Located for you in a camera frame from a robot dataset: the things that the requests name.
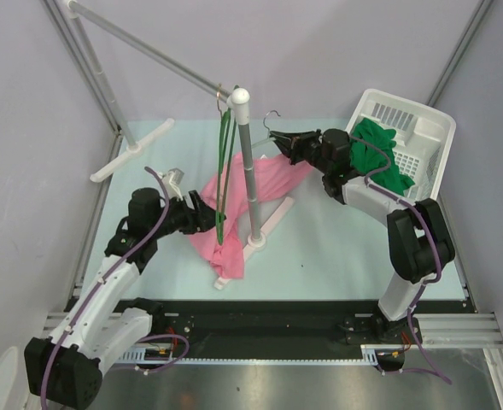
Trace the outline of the light green wire hanger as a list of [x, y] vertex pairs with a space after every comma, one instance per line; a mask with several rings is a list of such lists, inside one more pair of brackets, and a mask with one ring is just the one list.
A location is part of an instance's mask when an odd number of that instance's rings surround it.
[[255, 149], [255, 148], [258, 148], [260, 147], [261, 145], [263, 144], [267, 144], [269, 142], [271, 142], [274, 137], [271, 136], [271, 133], [272, 133], [272, 128], [267, 124], [267, 121], [268, 119], [272, 116], [272, 115], [275, 115], [276, 117], [280, 117], [280, 113], [276, 110], [276, 109], [272, 109], [270, 111], [268, 111], [265, 116], [263, 117], [263, 120], [262, 120], [262, 125], [263, 127], [266, 129], [266, 137], [261, 139], [260, 141], [256, 142], [256, 143], [252, 143], [251, 145], [251, 148], [252, 149]]

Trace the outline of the green hanger with gold hook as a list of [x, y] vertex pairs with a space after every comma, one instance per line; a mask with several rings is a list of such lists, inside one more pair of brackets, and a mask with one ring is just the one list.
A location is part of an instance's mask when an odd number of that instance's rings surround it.
[[232, 108], [229, 106], [229, 103], [227, 103], [226, 106], [227, 109], [225, 111], [218, 108], [220, 123], [215, 196], [215, 230], [218, 245], [222, 245], [225, 238], [225, 211], [237, 126], [236, 119], [233, 117]]

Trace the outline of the green t shirt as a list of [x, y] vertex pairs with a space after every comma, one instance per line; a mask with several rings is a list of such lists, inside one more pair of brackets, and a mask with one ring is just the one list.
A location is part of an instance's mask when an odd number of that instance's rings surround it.
[[384, 168], [389, 158], [389, 168], [373, 174], [372, 180], [400, 196], [414, 186], [414, 181], [402, 173], [395, 162], [395, 129], [383, 128], [373, 120], [363, 118], [355, 125], [352, 136], [350, 162], [359, 173], [368, 174]]

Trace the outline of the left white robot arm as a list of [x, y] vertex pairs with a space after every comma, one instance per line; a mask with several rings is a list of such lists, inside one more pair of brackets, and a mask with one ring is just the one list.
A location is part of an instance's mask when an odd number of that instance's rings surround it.
[[53, 401], [88, 408], [104, 376], [132, 345], [170, 336], [162, 304], [148, 299], [132, 300], [114, 323], [107, 320], [155, 255], [159, 239], [209, 231], [216, 216], [194, 190], [188, 196], [166, 187], [132, 192], [94, 283], [47, 337], [34, 337], [25, 347], [28, 387], [43, 406]]

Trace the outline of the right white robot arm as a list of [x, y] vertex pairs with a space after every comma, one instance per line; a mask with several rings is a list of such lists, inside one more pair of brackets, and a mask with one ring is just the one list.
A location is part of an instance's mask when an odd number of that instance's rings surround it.
[[[443, 268], [455, 257], [440, 205], [431, 198], [413, 202], [376, 184], [373, 176], [392, 165], [389, 156], [343, 130], [270, 131], [268, 137], [290, 164], [304, 161], [319, 170], [329, 197], [386, 227], [394, 274], [378, 301], [381, 315], [371, 322], [371, 331], [378, 341], [393, 342], [402, 333], [401, 320], [412, 314], [425, 288], [441, 280]], [[368, 173], [353, 167], [350, 156], [356, 144], [383, 155], [381, 165]]]

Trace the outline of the grey clothes rack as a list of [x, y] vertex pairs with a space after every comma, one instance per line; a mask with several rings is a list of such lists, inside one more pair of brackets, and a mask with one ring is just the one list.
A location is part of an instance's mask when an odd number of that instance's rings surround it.
[[[268, 42], [280, 16], [266, 2], [89, 1], [86, 7], [215, 85], [243, 86], [250, 91], [253, 111], [261, 111]], [[166, 120], [173, 121], [139, 157], [107, 178], [108, 193], [85, 275], [92, 279], [131, 192], [154, 183], [146, 167], [182, 169], [185, 190], [200, 190], [215, 175], [219, 105], [212, 92], [85, 17], [71, 19], [69, 26], [79, 47], [94, 53], [105, 70], [103, 85], [112, 89], [120, 123], [135, 139], [159, 129]], [[290, 295], [290, 276], [280, 272], [276, 258], [283, 234], [284, 227], [277, 227], [264, 249], [248, 260], [244, 277], [221, 290], [214, 287], [215, 271], [189, 238], [171, 235], [160, 241], [158, 253], [129, 292], [167, 299], [283, 300]]]

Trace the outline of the white plastic basket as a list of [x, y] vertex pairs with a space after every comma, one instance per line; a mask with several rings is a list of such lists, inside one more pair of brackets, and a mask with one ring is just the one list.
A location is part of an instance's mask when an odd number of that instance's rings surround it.
[[367, 118], [395, 134], [395, 163], [414, 185], [406, 196], [413, 200], [436, 199], [442, 184], [456, 130], [448, 114], [420, 102], [384, 91], [367, 89], [347, 124], [346, 131]]

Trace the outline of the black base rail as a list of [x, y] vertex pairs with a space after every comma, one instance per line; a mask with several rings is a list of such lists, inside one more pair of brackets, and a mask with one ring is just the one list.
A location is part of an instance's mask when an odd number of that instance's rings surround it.
[[188, 340], [192, 357], [334, 358], [349, 346], [400, 347], [412, 337], [406, 319], [389, 324], [373, 300], [161, 301], [160, 334]]

